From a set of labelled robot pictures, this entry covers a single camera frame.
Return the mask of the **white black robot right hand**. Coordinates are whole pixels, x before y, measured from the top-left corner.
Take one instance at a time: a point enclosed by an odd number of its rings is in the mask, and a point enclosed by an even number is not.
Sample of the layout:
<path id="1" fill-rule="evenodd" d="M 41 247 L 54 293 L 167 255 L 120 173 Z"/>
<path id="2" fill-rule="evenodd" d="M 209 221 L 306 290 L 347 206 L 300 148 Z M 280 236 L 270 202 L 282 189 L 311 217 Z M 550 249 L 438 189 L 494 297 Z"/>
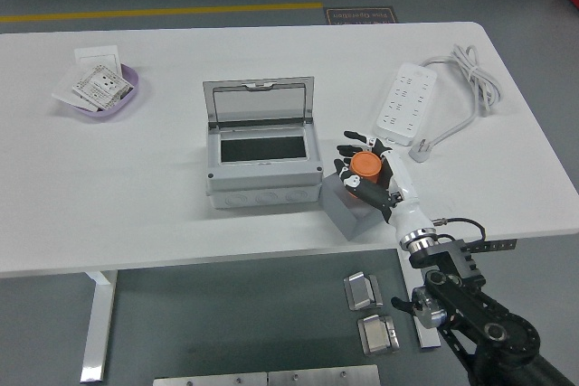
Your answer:
<path id="1" fill-rule="evenodd" d="M 395 239 L 403 250 L 414 253 L 435 245 L 434 223 L 422 211 L 412 178 L 399 154 L 376 137 L 348 130 L 344 136 L 362 143 L 337 147 L 341 157 L 334 164 L 346 190 L 383 214 L 384 220 L 394 227 Z M 380 160 L 381 174 L 376 183 L 354 171 L 354 157 L 364 151 Z"/>

